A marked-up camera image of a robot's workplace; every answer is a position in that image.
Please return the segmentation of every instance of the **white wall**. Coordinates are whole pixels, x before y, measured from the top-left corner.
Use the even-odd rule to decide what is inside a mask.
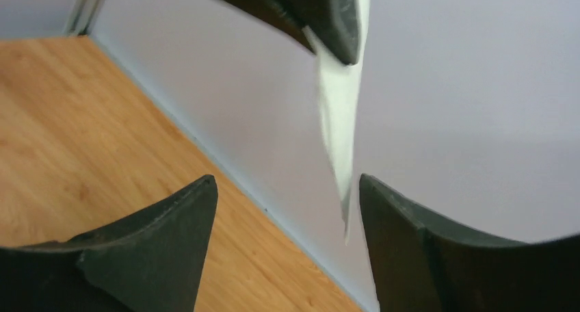
[[[76,0],[0,0],[0,39],[61,36]]]
[[[357,172],[498,235],[579,232],[579,14],[580,0],[371,0]],[[106,0],[94,37],[377,310],[358,218],[343,245],[312,56],[215,0]]]

